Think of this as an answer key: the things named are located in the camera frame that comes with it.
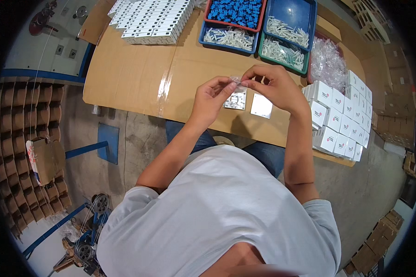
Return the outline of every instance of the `hand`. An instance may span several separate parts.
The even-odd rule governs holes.
[[[199,86],[194,97],[193,111],[187,123],[197,126],[202,132],[205,131],[216,120],[220,108],[236,86],[229,77],[222,76],[214,77]]]
[[[242,86],[259,92],[280,109],[290,113],[310,109],[302,91],[283,66],[253,65],[241,81]]]

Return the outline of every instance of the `green plastic tray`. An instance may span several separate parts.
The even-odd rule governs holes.
[[[310,62],[310,52],[306,52],[306,51],[304,51],[304,50],[301,50],[302,52],[306,52],[306,54],[304,54],[304,58],[303,58],[303,69],[302,69],[302,71],[299,71],[299,69],[297,69],[297,68],[295,68],[295,67],[292,67],[291,65],[289,65],[289,64],[286,64],[286,63],[282,63],[282,62],[280,62],[280,61],[276,61],[276,60],[274,60],[274,59],[272,59],[272,58],[269,58],[269,57],[267,57],[267,56],[264,56],[263,54],[262,54],[262,49],[263,49],[263,42],[265,41],[265,36],[270,36],[270,35],[266,35],[266,34],[264,34],[263,32],[261,33],[261,36],[260,36],[260,45],[259,45],[259,56],[260,56],[260,58],[264,61],[264,62],[268,62],[268,63],[276,63],[276,64],[280,64],[280,65],[282,65],[282,66],[284,66],[284,67],[286,67],[286,68],[288,68],[288,69],[290,69],[291,71],[295,71],[295,72],[297,72],[297,73],[299,73],[300,75],[306,75],[306,72],[308,71],[308,64],[309,64],[309,62]]]

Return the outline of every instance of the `white t-shirt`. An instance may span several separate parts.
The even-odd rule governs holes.
[[[236,147],[211,147],[189,161],[161,195],[134,187],[114,209],[97,247],[108,277],[198,277],[240,241],[280,269],[337,273],[341,243],[330,202],[301,205]]]

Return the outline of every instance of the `concrete floor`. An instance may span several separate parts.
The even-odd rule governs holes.
[[[82,100],[82,88],[69,86],[62,103],[61,142],[71,150],[97,142],[98,123],[120,128],[118,165],[97,157],[97,152],[67,160],[65,178],[74,207],[96,193],[119,204],[142,170],[166,146],[165,120],[121,110],[102,108],[91,114],[91,105]],[[252,141],[223,134],[236,146]],[[354,167],[315,158],[316,186],[323,199],[332,203],[342,242],[341,268],[370,234],[376,222],[393,208],[406,176],[402,158],[383,150],[383,141],[371,132],[368,151]]]

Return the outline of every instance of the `metal cylinder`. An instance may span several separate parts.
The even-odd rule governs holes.
[[[94,105],[93,106],[93,110],[91,111],[92,114],[100,114],[100,106],[99,105]]]

